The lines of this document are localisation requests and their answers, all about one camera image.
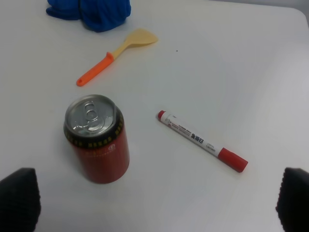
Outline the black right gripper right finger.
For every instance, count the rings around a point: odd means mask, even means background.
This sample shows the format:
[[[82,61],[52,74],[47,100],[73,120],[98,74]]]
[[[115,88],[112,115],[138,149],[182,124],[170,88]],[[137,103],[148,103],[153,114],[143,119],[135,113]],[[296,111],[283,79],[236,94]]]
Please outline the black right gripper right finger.
[[[309,230],[309,173],[300,168],[284,170],[276,206],[285,232]]]

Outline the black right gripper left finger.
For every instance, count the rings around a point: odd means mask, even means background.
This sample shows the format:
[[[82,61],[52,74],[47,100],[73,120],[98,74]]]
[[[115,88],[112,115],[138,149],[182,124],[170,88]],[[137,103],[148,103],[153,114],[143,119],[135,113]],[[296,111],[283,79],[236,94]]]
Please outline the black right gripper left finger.
[[[0,181],[0,230],[33,232],[41,214],[34,168],[21,168]]]

